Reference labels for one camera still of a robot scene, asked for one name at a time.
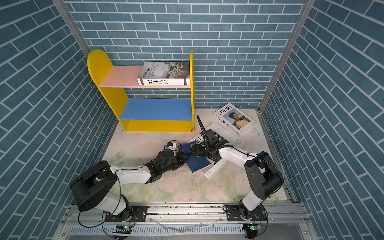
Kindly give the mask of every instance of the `floral tabletop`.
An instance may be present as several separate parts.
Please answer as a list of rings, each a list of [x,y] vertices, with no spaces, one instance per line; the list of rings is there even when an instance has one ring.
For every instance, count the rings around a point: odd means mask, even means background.
[[[204,126],[214,121],[214,109],[197,109]],[[241,139],[245,141],[242,149],[259,153],[270,153],[264,138],[256,111],[246,109],[247,115],[256,123]],[[103,160],[110,165],[134,167],[153,160],[164,145],[170,140],[187,143],[199,132],[196,121],[196,132],[126,132],[118,124]],[[187,164],[176,171],[165,172],[161,179],[150,184],[124,184],[122,194],[130,202],[221,202],[239,201],[250,190],[247,174],[239,166],[227,162],[223,168],[208,180],[201,171],[191,172]],[[117,187],[112,188],[119,194]],[[286,200],[283,189],[273,194],[269,200]]]

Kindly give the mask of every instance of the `bookshelf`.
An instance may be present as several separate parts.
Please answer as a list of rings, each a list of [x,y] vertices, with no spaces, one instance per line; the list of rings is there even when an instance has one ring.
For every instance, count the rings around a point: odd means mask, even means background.
[[[142,66],[113,66],[108,55],[96,49],[88,55],[89,74],[126,131],[195,131],[194,55],[190,53],[190,86],[140,86]],[[128,98],[124,88],[190,88],[191,99]]]

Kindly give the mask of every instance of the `yellow side panel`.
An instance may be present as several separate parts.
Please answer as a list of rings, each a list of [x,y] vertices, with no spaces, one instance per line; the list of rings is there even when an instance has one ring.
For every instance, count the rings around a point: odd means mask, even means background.
[[[192,103],[192,126],[195,127],[195,65],[193,51],[190,54],[189,72],[191,81],[191,103]]]
[[[192,132],[192,121],[156,121],[156,120],[121,120],[130,121],[126,131],[142,132]]]
[[[125,104],[128,101],[127,93],[124,88],[101,88],[99,84],[103,81],[105,76],[109,73],[113,67],[108,55],[102,50],[96,49],[88,55],[88,71],[96,84],[97,88],[107,101],[108,105],[112,109],[115,116],[120,121],[124,129],[127,129],[130,120],[124,122],[120,120],[120,114],[123,111]]]

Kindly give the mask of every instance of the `brick wall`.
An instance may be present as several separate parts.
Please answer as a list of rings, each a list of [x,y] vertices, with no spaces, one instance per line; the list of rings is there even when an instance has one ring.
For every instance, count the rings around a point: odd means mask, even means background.
[[[1,0],[0,239],[53,236],[114,120],[51,0]]]
[[[384,2],[317,0],[265,110],[318,237],[383,239]]]
[[[66,1],[91,49],[115,65],[188,60],[196,107],[257,108],[305,0]],[[133,98],[188,98],[183,89],[127,89]]]

